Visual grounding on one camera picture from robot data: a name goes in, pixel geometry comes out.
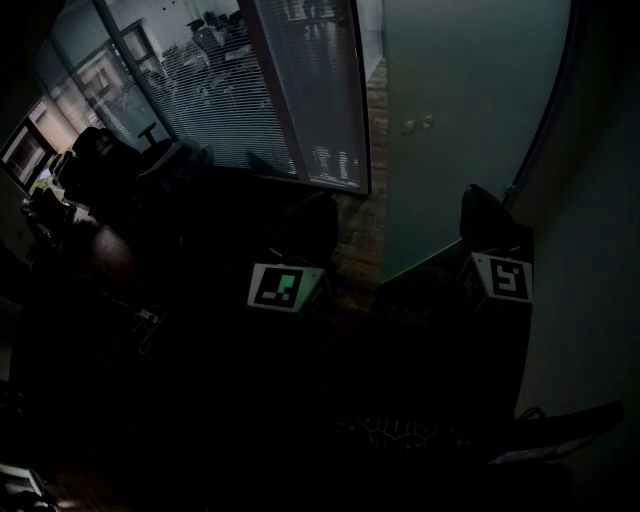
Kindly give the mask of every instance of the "window blinds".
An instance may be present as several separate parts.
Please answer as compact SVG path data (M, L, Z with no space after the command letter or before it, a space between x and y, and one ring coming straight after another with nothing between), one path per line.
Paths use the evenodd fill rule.
M216 165L295 178L235 0L106 3L118 28L137 23L155 53L141 71L179 137L211 145Z
M365 117L349 2L254 4L310 181L368 192Z

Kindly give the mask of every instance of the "black object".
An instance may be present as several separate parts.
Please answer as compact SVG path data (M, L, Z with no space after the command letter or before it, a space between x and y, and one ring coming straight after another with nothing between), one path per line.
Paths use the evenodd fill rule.
M469 185L462 198L460 236L466 252L532 261L532 232L513 220L506 208L478 185Z
M156 127L156 123L155 122L151 123L149 126L147 126L144 130L142 130L138 134L138 138L141 139L142 137L146 137L147 140L149 141L149 145L154 146L156 143L156 139L153 138L153 134L151 133L151 130L153 130L155 127Z

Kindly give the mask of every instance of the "wall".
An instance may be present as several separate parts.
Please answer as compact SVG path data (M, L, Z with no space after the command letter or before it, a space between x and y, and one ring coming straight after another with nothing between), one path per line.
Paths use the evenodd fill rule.
M386 279L458 240L470 183L504 197L549 100L569 12L569 0L385 3ZM431 129L402 134L425 116Z
M563 111L540 162L553 171L556 147L571 133L578 141L588 134L588 144L577 153L567 147L573 158L561 157L569 169L549 182L553 194L536 181L544 198L553 197L545 212L529 199L523 209L537 220L535 301L517 414L531 406L566 414L622 399L625 422L562 460L584 504L614 509L635 501L640 459L640 65L626 21L634 18L604 4L588 12L568 97L599 115L580 119L585 130L569 122L572 108ZM587 73L594 62L606 72Z
M0 147L4 147L16 127L29 114L42 93L29 75L20 56L0 70L11 80L0 81ZM33 236L20 208L27 194L0 169L0 238L22 261L33 244ZM0 379L9 377L11 344L17 328L20 306L0 296Z
M3 52L0 69L3 77L0 81L0 147L42 96L27 63L32 62L61 4L62 0L11 2L0 20L0 41L3 43L0 46L7 50ZM21 32L14 26L7 26L16 19L29 20L29 23L22 24ZM33 244L31 231L20 212L22 200L26 197L26 193L0 170L0 237L7 248L23 261ZM8 378L11 345L19 313L20 306L0 297L0 379L3 380Z

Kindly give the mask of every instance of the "cable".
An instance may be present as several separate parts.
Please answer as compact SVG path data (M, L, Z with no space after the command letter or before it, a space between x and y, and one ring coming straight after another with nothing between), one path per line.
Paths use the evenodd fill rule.
M102 295L105 295L110 301L115 302L116 304L120 304L121 306L124 306L129 310L129 312L133 314L133 332L137 332L140 326L143 326L147 330L147 335L144 337L144 339L140 342L140 345L138 346L138 352L140 352L141 355L146 354L147 351L149 350L149 347L151 347L151 341L149 341L148 343L146 342L151 337L151 333L158 328L158 326L162 323L164 318L167 316L167 311L162 306L156 306L155 304L149 304L148 306L145 306L144 308L142 308L142 310L135 311L131 309L131 307L125 302L122 302L118 299L114 299L107 292L103 291L91 278L87 276L83 276L82 274L78 274L77 272L74 272L74 273L78 277L81 277L82 279L86 279L91 284L93 284L96 288L98 288L98 291ZM162 313L160 315L156 315L152 311L150 311L149 308L161 309Z

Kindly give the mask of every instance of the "horizontal blinds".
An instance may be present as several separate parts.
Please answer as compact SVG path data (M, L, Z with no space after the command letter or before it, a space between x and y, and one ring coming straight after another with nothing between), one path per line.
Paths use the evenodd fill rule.
M180 137L211 145L216 164L295 176L235 0L107 0L127 44Z
M58 78L60 66L55 59L50 60L52 55L66 71L62 79ZM149 143L138 138L138 134L150 124L156 123L153 130L156 139L168 137L109 39L91 0L67 0L36 64L38 74L63 113L71 105L79 109L67 114L76 129L83 121L97 124L91 119L97 117L123 142L141 151ZM85 104L79 101L78 91ZM87 107L93 116L86 113Z
M35 71L41 83L56 102L60 111L78 133L89 126L104 128L60 60L49 38L40 47L35 60Z
M346 0L256 0L312 182L366 192L362 97Z

